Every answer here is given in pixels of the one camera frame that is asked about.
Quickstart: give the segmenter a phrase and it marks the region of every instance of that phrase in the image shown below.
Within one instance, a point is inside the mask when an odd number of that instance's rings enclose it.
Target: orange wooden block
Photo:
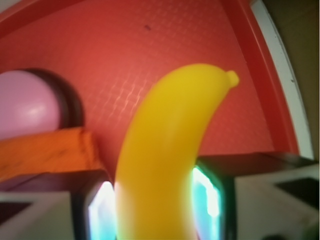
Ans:
[[[0,181],[21,174],[102,168],[91,132],[81,127],[0,141]]]

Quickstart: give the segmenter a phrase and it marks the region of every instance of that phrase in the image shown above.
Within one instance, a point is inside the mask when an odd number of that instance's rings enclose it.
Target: banana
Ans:
[[[212,115],[234,71],[192,64],[147,94],[125,136],[116,177],[117,239],[197,239],[192,170]]]

